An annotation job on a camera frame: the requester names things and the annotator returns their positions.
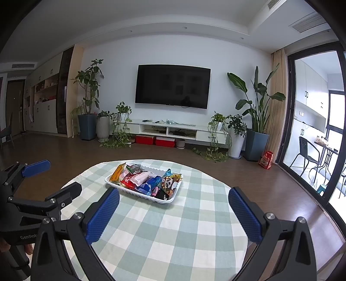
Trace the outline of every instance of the red storage box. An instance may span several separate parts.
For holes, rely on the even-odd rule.
[[[154,144],[154,136],[137,135],[135,139],[136,143]]]
[[[155,144],[159,145],[159,146],[174,147],[175,146],[175,139],[156,137]]]

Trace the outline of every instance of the curtain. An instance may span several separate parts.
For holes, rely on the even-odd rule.
[[[268,107],[268,114],[270,114],[270,116],[267,122],[266,133],[269,134],[269,139],[264,151],[270,150],[273,153],[273,160],[276,161],[286,116],[288,70],[287,57],[284,49],[272,53],[271,59],[272,69],[274,69],[278,63],[280,63],[280,66],[271,79],[270,95],[280,92],[286,96],[286,100],[284,101],[270,99]]]

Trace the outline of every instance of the blue gripper pad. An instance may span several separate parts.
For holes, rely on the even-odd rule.
[[[228,202],[249,240],[259,244],[262,241],[261,224],[235,188],[229,191]]]
[[[119,205],[119,200],[119,191],[116,188],[109,187],[101,199],[91,204],[88,210],[86,210],[83,224],[86,225],[85,239],[89,245],[100,239],[115,209]],[[88,218],[89,210],[93,213],[91,218]]]
[[[37,175],[39,173],[48,171],[51,167],[51,163],[48,160],[43,160],[28,166],[25,166],[22,171],[22,176],[29,177]]]

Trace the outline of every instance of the television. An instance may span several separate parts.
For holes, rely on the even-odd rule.
[[[139,65],[135,102],[207,109],[209,83],[208,68]]]

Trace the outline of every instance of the small table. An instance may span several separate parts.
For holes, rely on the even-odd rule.
[[[332,157],[333,153],[335,153],[336,155],[339,155],[339,153],[337,153],[333,149],[327,147],[326,145],[322,145],[322,144],[319,144],[317,142],[314,142],[314,143],[316,143],[319,146],[322,146],[323,148],[325,148],[327,150],[326,158],[325,158],[325,161],[324,161],[323,165],[322,166],[318,166],[317,165],[316,167],[312,168],[312,169],[316,169],[316,170],[320,168],[320,171],[323,168],[325,168],[325,180],[323,182],[323,183],[325,183],[326,182],[326,177],[327,177],[327,171],[331,175],[331,172],[329,171],[329,164],[330,164],[331,157]]]
[[[122,160],[97,164],[72,179],[82,193],[61,210],[61,219],[85,212],[109,187],[105,177],[119,164],[134,162],[182,173],[174,201],[159,204],[122,190],[120,203],[101,238],[92,243],[115,280],[227,281],[242,267],[247,236],[228,204],[230,187],[181,164],[161,160]],[[67,252],[84,280],[71,243]]]

